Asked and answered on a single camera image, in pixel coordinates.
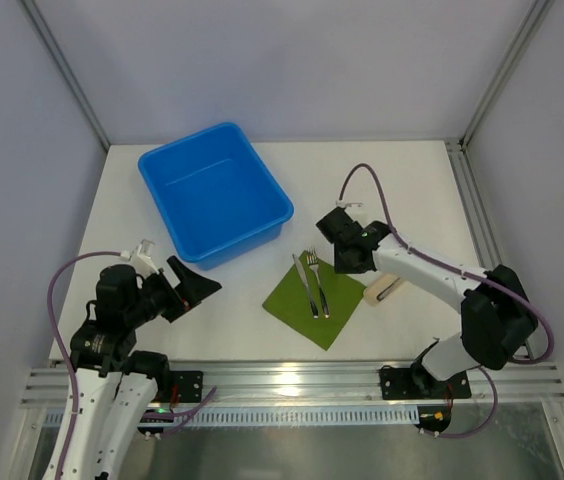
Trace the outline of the silver fork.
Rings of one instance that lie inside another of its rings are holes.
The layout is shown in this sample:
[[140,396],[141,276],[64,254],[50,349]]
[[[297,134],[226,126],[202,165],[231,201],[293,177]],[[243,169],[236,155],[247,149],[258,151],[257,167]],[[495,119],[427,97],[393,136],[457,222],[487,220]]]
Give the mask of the silver fork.
[[307,251],[307,263],[316,278],[323,315],[325,318],[329,318],[331,316],[331,312],[320,275],[319,260],[314,248]]

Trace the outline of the silver table knife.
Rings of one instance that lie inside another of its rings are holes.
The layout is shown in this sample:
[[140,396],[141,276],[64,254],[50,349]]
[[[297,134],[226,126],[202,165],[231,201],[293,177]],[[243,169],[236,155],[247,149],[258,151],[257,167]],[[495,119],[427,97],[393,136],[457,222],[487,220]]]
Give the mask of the silver table knife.
[[318,318],[319,317],[319,310],[318,310],[317,304],[314,300],[313,294],[311,292],[309,282],[308,282],[308,277],[306,275],[306,271],[304,269],[304,266],[303,266],[300,258],[296,254],[293,254],[292,258],[293,258],[293,262],[294,262],[296,271],[297,271],[299,278],[302,282],[302,285],[305,289],[307,299],[308,299],[308,302],[309,302],[309,306],[310,306],[310,309],[311,309],[311,312],[312,312],[312,316],[314,318]]

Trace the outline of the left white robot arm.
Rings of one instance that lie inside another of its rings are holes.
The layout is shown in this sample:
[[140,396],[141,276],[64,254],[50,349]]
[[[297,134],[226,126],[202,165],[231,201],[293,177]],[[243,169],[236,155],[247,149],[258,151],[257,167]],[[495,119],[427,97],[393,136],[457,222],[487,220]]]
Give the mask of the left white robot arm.
[[69,390],[47,479],[115,479],[143,419],[183,427],[208,401],[200,372],[171,370],[166,355],[137,351],[136,331],[162,317],[179,319],[218,292],[176,257],[171,285],[142,249],[120,254],[101,271],[87,316],[70,343],[59,346]]

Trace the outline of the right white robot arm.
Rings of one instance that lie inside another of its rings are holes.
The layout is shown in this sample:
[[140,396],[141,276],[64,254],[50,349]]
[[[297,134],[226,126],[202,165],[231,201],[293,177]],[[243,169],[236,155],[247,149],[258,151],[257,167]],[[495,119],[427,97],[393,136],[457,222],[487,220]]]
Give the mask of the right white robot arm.
[[504,265],[466,269],[439,255],[418,253],[387,224],[373,221],[363,227],[342,207],[316,227],[333,246],[336,272],[395,275],[460,315],[460,331],[427,347],[404,375],[406,391],[417,398],[443,396],[449,380],[468,370],[502,369],[538,327],[517,274]]

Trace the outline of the green paper napkin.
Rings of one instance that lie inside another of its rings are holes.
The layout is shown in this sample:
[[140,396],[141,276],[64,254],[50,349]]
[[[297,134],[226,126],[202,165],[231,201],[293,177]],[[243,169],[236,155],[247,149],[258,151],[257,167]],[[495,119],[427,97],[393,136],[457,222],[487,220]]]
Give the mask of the green paper napkin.
[[307,251],[303,251],[298,257],[306,271],[309,286],[319,310],[319,317],[312,316],[305,289],[294,264],[263,302],[263,308],[322,350],[328,350],[361,302],[365,286],[348,275],[336,273],[333,265],[317,256],[331,312],[331,316],[325,318],[316,278],[307,263]]

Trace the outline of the beige cutlery tray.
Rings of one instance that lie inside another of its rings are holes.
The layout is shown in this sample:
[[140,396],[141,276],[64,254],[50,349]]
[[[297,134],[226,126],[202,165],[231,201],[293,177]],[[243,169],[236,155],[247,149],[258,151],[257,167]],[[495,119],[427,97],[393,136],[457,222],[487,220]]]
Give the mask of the beige cutlery tray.
[[398,276],[392,274],[384,274],[366,287],[363,292],[363,299],[369,305],[378,305],[389,295],[391,295],[397,288],[399,288],[403,283],[404,281]]

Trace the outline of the silver spoon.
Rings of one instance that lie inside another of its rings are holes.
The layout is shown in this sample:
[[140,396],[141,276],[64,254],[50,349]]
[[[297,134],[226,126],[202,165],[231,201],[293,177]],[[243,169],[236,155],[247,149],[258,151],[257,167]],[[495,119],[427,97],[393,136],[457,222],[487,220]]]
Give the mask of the silver spoon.
[[401,281],[395,281],[393,282],[391,285],[387,286],[385,289],[381,290],[377,295],[376,295],[376,300],[377,302],[381,302],[383,301],[385,298],[387,298],[391,293],[393,293],[399,286],[401,285]]

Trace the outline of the blue plastic bin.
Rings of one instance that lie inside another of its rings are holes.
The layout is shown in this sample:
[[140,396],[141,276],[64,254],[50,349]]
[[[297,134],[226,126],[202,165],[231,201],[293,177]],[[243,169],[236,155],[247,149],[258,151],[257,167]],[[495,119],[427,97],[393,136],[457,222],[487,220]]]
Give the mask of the blue plastic bin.
[[143,154],[138,170],[178,256],[203,270],[276,239],[294,214],[286,192],[231,122]]

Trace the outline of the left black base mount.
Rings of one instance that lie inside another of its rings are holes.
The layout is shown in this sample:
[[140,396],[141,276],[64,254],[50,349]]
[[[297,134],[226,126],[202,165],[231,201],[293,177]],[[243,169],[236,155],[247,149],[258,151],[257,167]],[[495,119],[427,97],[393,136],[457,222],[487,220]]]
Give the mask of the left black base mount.
[[171,370],[166,390],[169,404],[199,403],[202,400],[204,373],[199,370]]

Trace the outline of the aluminium front rail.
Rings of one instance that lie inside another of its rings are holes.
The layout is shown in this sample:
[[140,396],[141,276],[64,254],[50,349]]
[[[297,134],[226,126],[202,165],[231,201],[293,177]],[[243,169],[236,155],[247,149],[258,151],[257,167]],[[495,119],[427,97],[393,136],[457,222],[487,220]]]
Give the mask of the aluminium front rail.
[[[379,370],[402,367],[393,361],[225,361],[173,362],[171,368],[203,373],[202,393],[217,388],[213,403],[226,406],[379,405]],[[491,371],[503,403],[562,402],[564,383],[557,367],[509,365]]]

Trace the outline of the right aluminium side rail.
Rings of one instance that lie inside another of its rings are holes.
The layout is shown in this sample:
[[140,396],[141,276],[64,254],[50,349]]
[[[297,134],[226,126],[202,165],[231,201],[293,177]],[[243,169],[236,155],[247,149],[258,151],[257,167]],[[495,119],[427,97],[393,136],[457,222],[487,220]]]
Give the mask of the right aluminium side rail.
[[469,156],[459,139],[444,143],[479,264],[492,269],[503,260]]

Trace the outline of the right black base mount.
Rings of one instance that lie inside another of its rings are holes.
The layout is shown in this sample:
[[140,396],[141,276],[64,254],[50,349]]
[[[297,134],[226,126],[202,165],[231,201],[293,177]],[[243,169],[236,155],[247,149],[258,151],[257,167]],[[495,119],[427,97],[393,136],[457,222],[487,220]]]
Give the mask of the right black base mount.
[[436,380],[421,365],[409,367],[383,366],[379,370],[383,400],[445,400],[472,397],[465,372],[447,380]]

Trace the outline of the right aluminium frame post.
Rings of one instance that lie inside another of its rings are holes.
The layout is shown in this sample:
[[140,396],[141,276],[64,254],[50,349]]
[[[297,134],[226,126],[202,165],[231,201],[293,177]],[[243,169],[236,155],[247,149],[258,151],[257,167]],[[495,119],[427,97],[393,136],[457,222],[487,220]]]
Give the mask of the right aluminium frame post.
[[495,103],[503,93],[517,66],[528,50],[532,40],[542,26],[552,6],[553,0],[535,0],[524,15],[505,53],[498,63],[494,75],[481,96],[469,123],[459,140],[463,149],[467,149],[480,127],[486,120]]

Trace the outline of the aluminium frame post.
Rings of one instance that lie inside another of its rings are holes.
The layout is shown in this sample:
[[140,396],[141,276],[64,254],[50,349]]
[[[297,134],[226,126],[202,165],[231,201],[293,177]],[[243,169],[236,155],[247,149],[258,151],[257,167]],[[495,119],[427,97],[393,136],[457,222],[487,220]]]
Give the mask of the aluminium frame post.
[[552,6],[553,0],[535,0],[524,15],[505,53],[498,63],[494,75],[481,96],[469,123],[459,140],[463,149],[467,149],[480,127],[486,120],[495,103],[503,93],[517,66],[528,50],[532,40],[542,26]]
[[102,126],[91,102],[87,98],[78,78],[76,77],[69,61],[66,58],[66,55],[64,54],[37,2],[34,0],[18,0],[17,3],[29,21],[34,33],[41,41],[45,51],[51,58],[57,72],[62,78],[65,86],[70,91],[92,133],[97,138],[103,150],[107,152],[111,147],[109,136]]

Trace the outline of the left aluminium frame post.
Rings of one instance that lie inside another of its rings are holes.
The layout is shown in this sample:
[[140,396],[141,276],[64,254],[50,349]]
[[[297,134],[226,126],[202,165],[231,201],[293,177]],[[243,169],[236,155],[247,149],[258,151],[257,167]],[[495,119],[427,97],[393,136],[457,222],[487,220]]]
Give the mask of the left aluminium frame post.
[[34,33],[41,41],[45,51],[51,58],[57,72],[62,78],[65,86],[70,91],[92,133],[97,138],[103,150],[107,152],[111,147],[109,136],[102,126],[91,102],[87,98],[78,78],[76,77],[69,61],[66,58],[66,55],[64,54],[37,2],[34,0],[18,0],[17,3],[29,21]]

